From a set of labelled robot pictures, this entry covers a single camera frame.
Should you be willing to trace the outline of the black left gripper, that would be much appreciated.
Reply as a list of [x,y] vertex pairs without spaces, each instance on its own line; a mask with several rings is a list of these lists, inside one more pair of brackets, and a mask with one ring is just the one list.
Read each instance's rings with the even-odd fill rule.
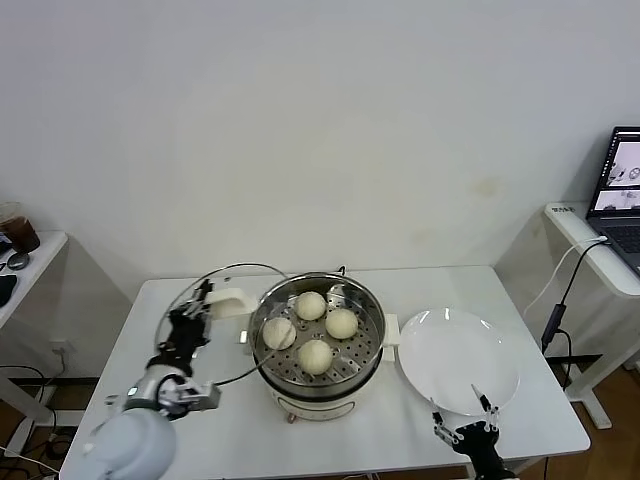
[[214,284],[204,279],[196,288],[196,297],[186,300],[179,309],[170,311],[171,331],[167,339],[157,346],[159,364],[175,367],[184,373],[193,372],[193,354],[209,342],[210,317],[199,312],[209,310],[208,296],[213,290]]

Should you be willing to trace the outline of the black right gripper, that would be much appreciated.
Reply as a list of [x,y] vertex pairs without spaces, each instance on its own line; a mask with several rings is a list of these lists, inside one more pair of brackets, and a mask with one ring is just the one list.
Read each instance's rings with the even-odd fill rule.
[[503,460],[495,449],[499,438],[498,407],[476,385],[472,384],[471,388],[485,413],[485,421],[468,424],[453,431],[446,426],[440,407],[430,397],[434,433],[447,445],[453,445],[456,453],[466,455],[475,471],[504,471]]

